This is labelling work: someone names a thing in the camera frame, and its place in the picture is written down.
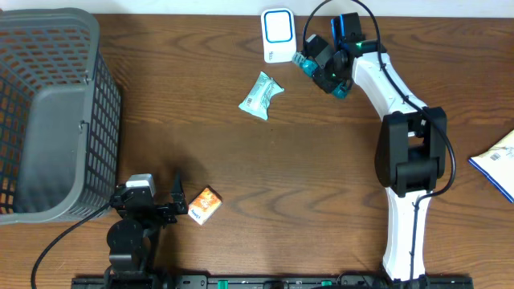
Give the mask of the cream snack bag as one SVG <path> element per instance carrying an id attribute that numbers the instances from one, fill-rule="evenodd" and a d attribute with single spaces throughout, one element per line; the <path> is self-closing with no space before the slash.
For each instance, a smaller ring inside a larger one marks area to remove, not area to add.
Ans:
<path id="1" fill-rule="evenodd" d="M 513 132 L 468 162 L 513 203 Z"/>

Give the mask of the orange small box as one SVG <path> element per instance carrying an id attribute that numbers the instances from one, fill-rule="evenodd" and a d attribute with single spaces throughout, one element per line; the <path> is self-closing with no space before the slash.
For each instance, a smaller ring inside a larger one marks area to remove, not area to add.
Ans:
<path id="1" fill-rule="evenodd" d="M 221 196 L 210 186 L 206 186 L 203 191 L 189 204 L 188 215 L 200 226 L 204 225 L 208 219 L 222 205 Z"/>

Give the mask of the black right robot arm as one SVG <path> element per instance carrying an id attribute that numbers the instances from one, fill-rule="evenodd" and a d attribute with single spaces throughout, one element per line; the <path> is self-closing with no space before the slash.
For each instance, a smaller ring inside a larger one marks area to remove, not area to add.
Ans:
<path id="1" fill-rule="evenodd" d="M 437 181 L 455 154 L 447 115 L 430 108 L 406 86 L 380 38 L 367 39 L 358 14 L 331 21 L 333 43 L 318 35 L 302 39 L 302 54 L 314 62 L 310 77 L 325 92 L 345 97 L 357 85 L 381 120 L 374 168 L 388 201 L 388 233 L 382 267 L 394 284 L 420 287 L 426 216 L 441 192 Z"/>

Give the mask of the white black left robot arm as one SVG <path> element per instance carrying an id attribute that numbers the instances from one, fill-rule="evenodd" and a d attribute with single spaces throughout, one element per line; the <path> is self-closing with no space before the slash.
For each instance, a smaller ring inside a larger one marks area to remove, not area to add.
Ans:
<path id="1" fill-rule="evenodd" d="M 188 204 L 179 174 L 170 191 L 171 202 L 158 205 L 154 201 L 155 184 L 149 173 L 132 175 L 116 187 L 111 207 L 121 220 L 109 229 L 110 266 L 104 272 L 104 287 L 174 288 L 173 277 L 153 266 L 160 233 L 177 216 L 188 213 Z"/>

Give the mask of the teal mouthwash bottle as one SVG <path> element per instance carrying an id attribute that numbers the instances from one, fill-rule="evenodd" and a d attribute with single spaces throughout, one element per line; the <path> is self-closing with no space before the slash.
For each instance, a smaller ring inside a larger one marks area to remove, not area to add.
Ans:
<path id="1" fill-rule="evenodd" d="M 334 95 L 337 99 L 344 99 L 351 87 L 349 80 L 343 80 L 334 72 L 321 68 L 318 64 L 305 57 L 302 53 L 296 52 L 292 57 L 292 62 L 302 69 L 314 84 L 327 94 Z"/>

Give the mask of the light green tissue pack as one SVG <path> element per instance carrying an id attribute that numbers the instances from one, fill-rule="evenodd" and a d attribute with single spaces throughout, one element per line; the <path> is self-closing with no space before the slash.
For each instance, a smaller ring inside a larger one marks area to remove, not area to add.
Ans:
<path id="1" fill-rule="evenodd" d="M 282 92 L 284 89 L 273 78 L 261 71 L 255 85 L 239 108 L 262 120 L 268 120 L 267 110 L 271 99 Z"/>

